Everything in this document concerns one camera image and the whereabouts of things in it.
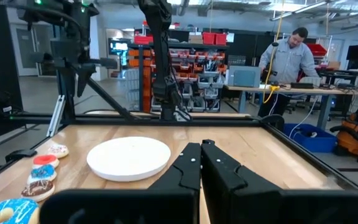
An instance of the ceiling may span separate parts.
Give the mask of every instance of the ceiling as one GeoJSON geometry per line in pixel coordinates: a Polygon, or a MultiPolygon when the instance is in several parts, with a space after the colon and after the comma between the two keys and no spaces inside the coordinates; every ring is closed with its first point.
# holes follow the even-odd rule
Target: ceiling
{"type": "MultiPolygon", "coordinates": [[[[86,0],[95,2],[96,4],[128,4],[136,7],[137,0],[86,0]]],[[[232,11],[239,14],[247,12],[258,12],[269,18],[280,16],[282,10],[292,12],[301,9],[310,4],[317,3],[321,0],[286,0],[284,6],[282,0],[167,0],[175,9],[180,9],[181,5],[188,3],[187,7],[197,8],[199,16],[206,16],[206,12],[213,8],[214,10],[232,11]]],[[[358,0],[337,0],[331,1],[314,9],[292,15],[292,18],[300,18],[310,20],[310,22],[323,22],[327,15],[329,19],[339,17],[347,17],[349,15],[358,14],[358,0]]],[[[358,24],[358,17],[344,19],[348,24],[358,24]]]]}

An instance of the donut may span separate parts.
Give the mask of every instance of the donut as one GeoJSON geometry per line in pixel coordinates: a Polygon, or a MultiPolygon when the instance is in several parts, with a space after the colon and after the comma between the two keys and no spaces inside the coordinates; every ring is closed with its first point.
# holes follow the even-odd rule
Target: donut
{"type": "Polygon", "coordinates": [[[54,155],[43,155],[43,156],[37,156],[33,160],[33,168],[39,168],[43,165],[50,164],[54,168],[56,168],[59,165],[59,160],[54,155]]]}
{"type": "Polygon", "coordinates": [[[27,183],[31,184],[38,180],[50,180],[53,181],[56,178],[55,168],[52,165],[47,164],[43,165],[39,168],[33,169],[29,178],[27,179],[27,183]]]}
{"type": "Polygon", "coordinates": [[[38,224],[37,202],[27,198],[14,198],[0,202],[0,223],[38,224]]]}
{"type": "Polygon", "coordinates": [[[63,158],[63,157],[68,155],[68,149],[64,145],[54,144],[54,145],[49,147],[48,154],[49,155],[54,155],[58,159],[60,159],[60,158],[63,158]]]}
{"type": "Polygon", "coordinates": [[[38,180],[27,184],[22,191],[22,197],[40,202],[51,196],[55,191],[55,186],[50,180],[38,180]]]}

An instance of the gray shirt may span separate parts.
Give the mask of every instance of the gray shirt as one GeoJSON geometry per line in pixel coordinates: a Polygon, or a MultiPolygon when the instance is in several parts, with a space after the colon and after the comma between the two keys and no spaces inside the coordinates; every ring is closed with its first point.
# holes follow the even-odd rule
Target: gray shirt
{"type": "MultiPolygon", "coordinates": [[[[278,40],[277,50],[273,59],[272,72],[269,76],[270,81],[278,81],[279,83],[291,83],[296,82],[298,78],[299,70],[309,77],[319,77],[316,69],[314,69],[314,59],[309,47],[301,43],[299,46],[290,48],[288,39],[278,40]]],[[[273,46],[269,47],[262,54],[259,62],[259,67],[266,67],[270,62],[270,57],[273,52],[273,46]]]]}

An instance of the blue container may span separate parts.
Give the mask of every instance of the blue container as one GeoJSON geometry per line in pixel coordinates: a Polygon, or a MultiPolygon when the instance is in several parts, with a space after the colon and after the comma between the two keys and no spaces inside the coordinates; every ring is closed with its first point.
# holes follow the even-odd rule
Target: blue container
{"type": "Polygon", "coordinates": [[[334,150],[337,140],[336,136],[311,124],[299,125],[290,136],[291,130],[296,125],[297,124],[285,124],[284,134],[311,152],[332,152],[334,150]],[[308,137],[308,133],[313,132],[316,132],[317,136],[314,138],[308,137]]]}

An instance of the white plate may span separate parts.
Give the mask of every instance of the white plate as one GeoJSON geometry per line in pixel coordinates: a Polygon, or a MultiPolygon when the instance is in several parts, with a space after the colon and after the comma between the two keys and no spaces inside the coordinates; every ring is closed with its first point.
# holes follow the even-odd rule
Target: white plate
{"type": "Polygon", "coordinates": [[[107,180],[129,182],[160,172],[171,156],[169,147],[145,137],[117,138],[103,142],[88,153],[92,171],[107,180]]]}

